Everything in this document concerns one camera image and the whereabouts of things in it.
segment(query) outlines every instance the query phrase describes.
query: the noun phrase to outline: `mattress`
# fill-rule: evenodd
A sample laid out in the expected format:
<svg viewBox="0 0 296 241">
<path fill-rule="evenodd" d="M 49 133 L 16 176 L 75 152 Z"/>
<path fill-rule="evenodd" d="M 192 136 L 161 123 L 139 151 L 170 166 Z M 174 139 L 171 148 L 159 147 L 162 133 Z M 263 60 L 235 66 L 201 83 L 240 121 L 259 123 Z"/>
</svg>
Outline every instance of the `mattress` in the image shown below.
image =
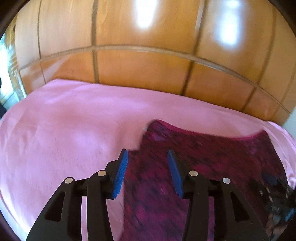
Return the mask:
<svg viewBox="0 0 296 241">
<path fill-rule="evenodd" d="M 295 187 L 296 141 L 277 124 L 183 96 L 56 79 L 0 121 L 0 210 L 20 239 L 66 177 L 88 178 L 116 160 L 122 148 L 138 149 L 154 119 L 224 137 L 265 130 Z M 123 189 L 107 200 L 114 240 L 123 228 Z M 87 240 L 85 199 L 81 226 Z"/>
</svg>

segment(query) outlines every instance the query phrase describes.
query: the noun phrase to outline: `wooden headboard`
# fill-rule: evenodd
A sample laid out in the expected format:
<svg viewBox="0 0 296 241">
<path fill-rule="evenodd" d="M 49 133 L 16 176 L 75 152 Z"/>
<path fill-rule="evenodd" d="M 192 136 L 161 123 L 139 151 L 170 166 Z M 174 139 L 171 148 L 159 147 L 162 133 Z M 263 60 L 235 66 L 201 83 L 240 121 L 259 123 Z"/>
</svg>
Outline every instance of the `wooden headboard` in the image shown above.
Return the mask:
<svg viewBox="0 0 296 241">
<path fill-rule="evenodd" d="M 27 94 L 65 78 L 184 95 L 278 124 L 296 104 L 296 37 L 268 0 L 30 0 L 7 33 Z"/>
</svg>

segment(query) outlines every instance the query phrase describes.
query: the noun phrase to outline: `purple patterned fabric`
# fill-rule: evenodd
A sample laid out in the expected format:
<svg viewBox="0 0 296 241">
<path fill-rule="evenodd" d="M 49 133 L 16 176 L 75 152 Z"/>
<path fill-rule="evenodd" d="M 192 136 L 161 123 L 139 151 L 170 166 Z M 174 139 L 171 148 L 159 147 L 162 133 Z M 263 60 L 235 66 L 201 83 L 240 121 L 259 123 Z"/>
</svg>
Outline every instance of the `purple patterned fabric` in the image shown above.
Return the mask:
<svg viewBox="0 0 296 241">
<path fill-rule="evenodd" d="M 156 120 L 143 136 L 140 150 L 129 152 L 120 241 L 182 240 L 189 200 L 181 200 L 175 193 L 167 162 L 169 148 L 206 178 L 230 178 L 261 222 L 266 223 L 268 213 L 249 182 L 262 181 L 262 171 L 282 180 L 286 180 L 286 175 L 265 131 L 252 137 L 225 138 L 182 130 Z M 209 213 L 208 240 L 213 240 L 212 199 Z"/>
</svg>

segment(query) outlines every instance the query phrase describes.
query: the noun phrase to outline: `silver screw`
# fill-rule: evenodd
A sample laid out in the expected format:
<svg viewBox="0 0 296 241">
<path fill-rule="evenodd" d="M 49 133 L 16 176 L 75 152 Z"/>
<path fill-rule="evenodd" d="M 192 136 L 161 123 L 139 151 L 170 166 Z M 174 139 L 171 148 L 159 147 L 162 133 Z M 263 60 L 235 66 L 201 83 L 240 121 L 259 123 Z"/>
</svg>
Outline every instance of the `silver screw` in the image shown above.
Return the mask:
<svg viewBox="0 0 296 241">
<path fill-rule="evenodd" d="M 73 178 L 71 177 L 66 178 L 65 183 L 69 184 L 71 182 L 73 182 Z"/>
<path fill-rule="evenodd" d="M 230 183 L 230 179 L 225 177 L 222 179 L 222 181 L 225 183 L 225 184 L 229 184 Z"/>
<path fill-rule="evenodd" d="M 192 170 L 192 171 L 189 172 L 189 175 L 192 176 L 192 177 L 196 177 L 198 175 L 198 172 Z"/>
<path fill-rule="evenodd" d="M 98 172 L 98 176 L 103 177 L 105 176 L 107 173 L 104 170 L 101 170 Z"/>
</svg>

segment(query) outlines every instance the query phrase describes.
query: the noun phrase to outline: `orange wood panel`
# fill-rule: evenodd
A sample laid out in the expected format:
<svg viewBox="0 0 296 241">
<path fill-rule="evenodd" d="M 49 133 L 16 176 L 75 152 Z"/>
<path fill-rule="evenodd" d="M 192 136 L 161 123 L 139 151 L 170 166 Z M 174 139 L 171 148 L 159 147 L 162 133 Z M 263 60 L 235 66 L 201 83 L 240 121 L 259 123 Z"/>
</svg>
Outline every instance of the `orange wood panel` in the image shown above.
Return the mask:
<svg viewBox="0 0 296 241">
<path fill-rule="evenodd" d="M 102 50 L 97 54 L 102 84 L 137 87 L 180 94 L 189 60 L 127 50 Z"/>
<path fill-rule="evenodd" d="M 272 25 L 273 7 L 267 0 L 209 0 L 197 56 L 257 82 Z"/>
<path fill-rule="evenodd" d="M 42 0 L 41 55 L 90 46 L 92 6 L 93 0 Z"/>
<path fill-rule="evenodd" d="M 278 104 L 262 91 L 256 89 L 244 113 L 258 117 L 262 120 L 270 120 L 278 108 Z"/>
<path fill-rule="evenodd" d="M 96 44 L 193 51 L 200 0 L 99 0 Z"/>
<path fill-rule="evenodd" d="M 286 122 L 286 120 L 289 118 L 289 116 L 290 114 L 287 111 L 279 107 L 278 110 L 275 112 L 274 116 L 271 118 L 271 121 L 282 126 Z"/>
<path fill-rule="evenodd" d="M 276 11 L 274 45 L 260 86 L 281 101 L 296 64 L 296 37 L 283 16 Z"/>
<path fill-rule="evenodd" d="M 194 64 L 185 96 L 241 110 L 252 86 L 223 71 Z"/>
<path fill-rule="evenodd" d="M 296 73 L 283 101 L 283 106 L 291 113 L 296 106 Z"/>
<path fill-rule="evenodd" d="M 27 94 L 45 85 L 40 63 L 22 69 L 20 75 Z"/>
<path fill-rule="evenodd" d="M 46 83 L 61 78 L 94 83 L 92 52 L 75 53 L 41 62 Z"/>
<path fill-rule="evenodd" d="M 37 33 L 39 6 L 40 0 L 31 0 L 17 14 L 15 49 L 20 68 L 40 58 Z"/>
</svg>

